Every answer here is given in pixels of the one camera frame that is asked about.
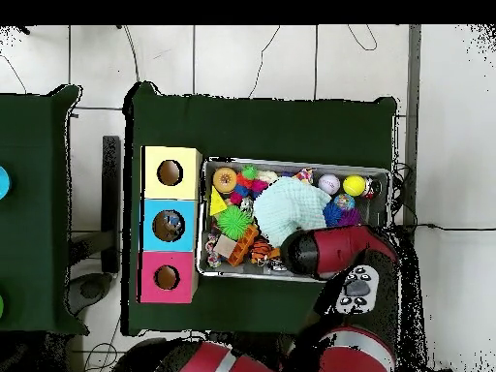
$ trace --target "yellow box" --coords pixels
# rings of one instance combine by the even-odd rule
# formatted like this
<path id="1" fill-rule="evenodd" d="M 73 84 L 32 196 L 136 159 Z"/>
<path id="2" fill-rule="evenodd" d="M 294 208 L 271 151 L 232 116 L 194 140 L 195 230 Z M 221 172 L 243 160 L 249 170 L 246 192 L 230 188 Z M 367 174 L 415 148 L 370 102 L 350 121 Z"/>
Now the yellow box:
<path id="1" fill-rule="evenodd" d="M 202 155 L 195 148 L 146 146 L 144 162 L 145 198 L 155 200 L 197 200 L 199 198 Z M 173 164 L 176 164 L 179 169 L 178 181 L 171 177 Z"/>

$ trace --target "pink box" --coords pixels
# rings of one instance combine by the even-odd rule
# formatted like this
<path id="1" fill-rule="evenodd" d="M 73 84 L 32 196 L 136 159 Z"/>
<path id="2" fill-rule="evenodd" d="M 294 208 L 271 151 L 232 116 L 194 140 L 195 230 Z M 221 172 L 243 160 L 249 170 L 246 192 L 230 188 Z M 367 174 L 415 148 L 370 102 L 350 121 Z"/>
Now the pink box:
<path id="1" fill-rule="evenodd" d="M 155 273 L 164 265 L 174 268 L 179 276 L 175 288 L 171 290 L 160 288 L 156 283 Z M 138 278 L 141 280 L 141 295 L 138 295 L 138 302 L 191 303 L 198 285 L 195 254 L 193 252 L 144 251 L 142 269 L 141 273 L 138 273 Z"/>

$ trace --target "metal tray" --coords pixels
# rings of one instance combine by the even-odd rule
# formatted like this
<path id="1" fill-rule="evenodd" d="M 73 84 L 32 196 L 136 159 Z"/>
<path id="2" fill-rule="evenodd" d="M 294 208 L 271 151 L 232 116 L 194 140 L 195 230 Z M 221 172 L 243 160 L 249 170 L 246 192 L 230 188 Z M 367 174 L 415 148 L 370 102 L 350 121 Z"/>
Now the metal tray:
<path id="1" fill-rule="evenodd" d="M 286 163 L 266 160 L 230 159 L 228 162 L 219 158 L 210 157 L 203 161 L 201 167 L 201 179 L 205 187 L 200 198 L 200 215 L 197 243 L 197 270 L 202 275 L 234 278 L 253 278 L 266 280 L 298 281 L 298 282 L 319 282 L 313 278 L 296 275 L 290 271 L 276 271 L 266 265 L 258 266 L 248 261 L 238 266 L 231 266 L 224 262 L 217 268 L 212 268 L 206 262 L 207 252 L 204 248 L 208 234 L 210 233 L 211 217 L 208 215 L 210 209 L 210 195 L 212 187 L 213 173 L 221 167 L 229 167 L 236 172 L 241 171 L 246 164 L 253 164 L 259 170 L 275 171 L 278 174 L 282 171 L 297 173 L 304 168 L 312 168 L 314 185 L 323 174 L 332 173 L 342 181 L 351 174 L 370 176 L 381 182 L 381 193 L 373 200 L 355 197 L 356 208 L 361 214 L 361 218 L 370 226 L 386 227 L 391 224 L 390 204 L 392 200 L 391 173 L 384 169 L 368 169 L 360 167 L 327 166 L 322 164 L 308 163 Z"/>

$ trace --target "cube shape sorter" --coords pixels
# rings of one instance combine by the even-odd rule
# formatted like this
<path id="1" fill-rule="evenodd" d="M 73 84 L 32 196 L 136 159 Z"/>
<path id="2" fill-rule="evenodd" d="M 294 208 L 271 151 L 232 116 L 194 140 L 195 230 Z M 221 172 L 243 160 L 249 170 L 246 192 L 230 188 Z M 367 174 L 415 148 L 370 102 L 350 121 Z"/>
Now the cube shape sorter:
<path id="1" fill-rule="evenodd" d="M 173 162 L 178 179 L 164 178 L 161 167 Z M 198 284 L 195 249 L 202 155 L 195 148 L 145 146 L 141 148 L 144 171 L 144 218 L 138 301 L 141 303 L 189 303 Z M 179 237 L 164 238 L 157 230 L 165 214 L 180 220 Z M 173 272 L 176 282 L 160 283 L 158 276 Z"/>
<path id="2" fill-rule="evenodd" d="M 145 146 L 144 197 L 146 199 L 197 200 L 199 198 L 202 155 L 195 148 Z M 167 185 L 159 178 L 164 162 L 173 161 L 179 168 L 179 179 Z"/>
<path id="3" fill-rule="evenodd" d="M 157 272 L 164 266 L 172 267 L 177 276 L 173 288 L 164 290 L 157 284 Z M 142 303 L 190 303 L 198 285 L 194 253 L 145 251 L 141 264 Z"/>

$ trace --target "green table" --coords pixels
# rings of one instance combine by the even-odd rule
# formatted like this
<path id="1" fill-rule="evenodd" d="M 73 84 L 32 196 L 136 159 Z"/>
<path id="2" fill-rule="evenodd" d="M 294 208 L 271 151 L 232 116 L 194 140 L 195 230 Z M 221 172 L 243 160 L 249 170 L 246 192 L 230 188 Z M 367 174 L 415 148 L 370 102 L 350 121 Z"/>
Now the green table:
<path id="1" fill-rule="evenodd" d="M 297 332 L 322 284 L 201 277 L 191 304 L 139 304 L 140 146 L 195 147 L 203 155 L 390 170 L 396 103 L 161 96 L 150 82 L 126 97 L 123 324 L 139 329 Z"/>
<path id="2" fill-rule="evenodd" d="M 46 96 L 0 95 L 0 165 L 12 190 L 0 200 L 0 330 L 87 333 L 66 309 L 66 124 L 79 87 Z"/>

